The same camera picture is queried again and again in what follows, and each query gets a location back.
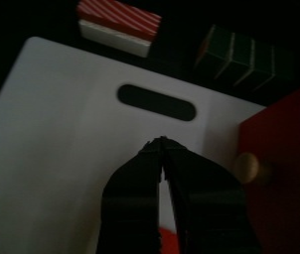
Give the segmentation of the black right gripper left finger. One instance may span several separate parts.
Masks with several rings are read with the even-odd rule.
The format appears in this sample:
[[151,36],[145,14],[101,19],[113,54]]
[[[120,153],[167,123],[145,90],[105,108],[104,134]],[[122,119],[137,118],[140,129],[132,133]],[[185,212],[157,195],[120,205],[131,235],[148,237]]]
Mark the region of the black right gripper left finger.
[[96,254],[160,254],[161,142],[148,142],[104,188]]

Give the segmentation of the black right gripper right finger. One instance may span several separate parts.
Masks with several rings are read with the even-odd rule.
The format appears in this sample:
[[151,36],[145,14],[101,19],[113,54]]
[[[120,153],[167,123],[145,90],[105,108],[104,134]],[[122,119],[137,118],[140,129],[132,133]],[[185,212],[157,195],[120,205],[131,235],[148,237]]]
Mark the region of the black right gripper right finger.
[[180,254],[262,254],[239,180],[177,141],[161,145]]

